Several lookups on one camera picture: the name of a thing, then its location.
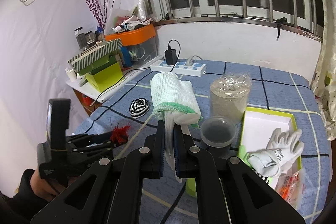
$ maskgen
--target power strip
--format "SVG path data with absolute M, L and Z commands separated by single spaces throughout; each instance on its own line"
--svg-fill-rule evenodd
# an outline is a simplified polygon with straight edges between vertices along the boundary
M 172 67 L 173 65 L 167 65 L 166 61 L 158 60 L 151 65 L 151 70 L 168 72 Z M 173 69 L 173 73 L 201 77 L 205 74 L 205 64 L 193 63 L 192 66 L 186 66 L 185 62 L 177 62 Z

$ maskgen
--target window sill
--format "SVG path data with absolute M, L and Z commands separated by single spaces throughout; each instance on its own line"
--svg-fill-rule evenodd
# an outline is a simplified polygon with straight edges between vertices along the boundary
M 251 18 L 239 18 L 239 17 L 188 17 L 188 18 L 177 18 L 177 19 L 170 19 L 170 20 L 161 20 L 154 23 L 154 26 L 162 26 L 167 24 L 176 24 L 176 23 L 190 23 L 190 22 L 236 22 L 236 23 L 247 23 L 247 24 L 255 24 L 255 25 L 262 25 L 267 27 L 276 28 L 277 24 L 275 22 L 269 22 L 265 20 L 259 19 L 251 19 Z M 289 32 L 297 33 L 303 35 L 305 37 L 309 37 L 314 39 L 318 42 L 322 42 L 322 38 L 316 35 L 313 35 L 310 32 L 306 32 L 301 29 L 296 29 L 294 27 L 288 25 L 282 25 L 282 30 L 286 30 Z

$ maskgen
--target person's hand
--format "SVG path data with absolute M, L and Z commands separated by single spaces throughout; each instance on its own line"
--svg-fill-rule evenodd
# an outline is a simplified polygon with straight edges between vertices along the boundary
M 73 183 L 74 180 L 75 178 L 71 178 L 69 185 Z M 49 181 L 59 193 L 65 189 L 65 187 L 60 185 L 56 180 L 51 179 Z M 30 186 L 36 196 L 43 198 L 48 202 L 52 201 L 58 195 L 58 193 L 48 184 L 48 182 L 46 182 L 46 180 L 40 178 L 38 169 L 35 170 L 31 176 Z

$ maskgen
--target red feather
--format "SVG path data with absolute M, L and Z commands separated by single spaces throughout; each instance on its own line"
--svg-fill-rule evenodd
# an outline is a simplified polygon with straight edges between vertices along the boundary
M 118 142 L 118 144 L 122 144 L 128 141 L 128 134 L 127 131 L 131 128 L 131 126 L 123 126 L 123 127 L 118 127 L 116 126 L 112 130 L 112 135 L 111 135 L 111 141 L 112 142 Z

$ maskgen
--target bed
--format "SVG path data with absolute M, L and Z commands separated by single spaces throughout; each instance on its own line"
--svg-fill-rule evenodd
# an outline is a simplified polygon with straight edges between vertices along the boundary
M 308 81 L 299 75 L 257 66 L 205 60 L 197 62 L 206 64 L 205 75 L 201 77 L 178 75 L 178 77 L 180 80 L 189 80 L 192 83 L 203 120 L 209 117 L 210 83 L 224 73 L 246 72 L 252 78 L 249 106 L 289 112 L 295 116 L 297 127 L 302 129 L 300 138 L 304 142 L 302 165 L 307 171 L 299 213 L 306 223 L 312 223 L 323 209 L 326 200 L 330 178 L 331 148 Z M 156 73 L 145 70 L 126 83 L 113 97 L 83 121 L 74 133 L 84 133 L 90 128 L 89 134 L 100 134 L 111 131 L 117 124 L 119 126 L 128 124 L 131 126 L 128 132 L 129 141 L 126 145 L 114 149 L 114 157 L 124 157 L 130 151 L 141 147 L 146 136 L 156 132 L 158 120 L 152 116 L 152 105 L 146 115 L 138 119 L 131 117 L 128 108 L 131 102 L 138 98 L 146 98 L 151 102 L 150 80 Z M 223 158 L 236 155 L 240 129 L 238 125 L 237 135 L 231 146 L 222 149 L 211 148 L 209 151 L 214 156 Z M 199 129 L 190 127 L 190 132 L 196 145 L 206 146 L 200 140 Z M 173 171 L 165 162 L 162 179 L 145 179 L 143 182 L 139 223 L 160 223 L 173 203 L 177 203 L 177 206 L 170 213 L 166 223 L 198 223 L 197 200 L 186 192 L 182 194 L 182 187 L 183 183 L 176 181 Z

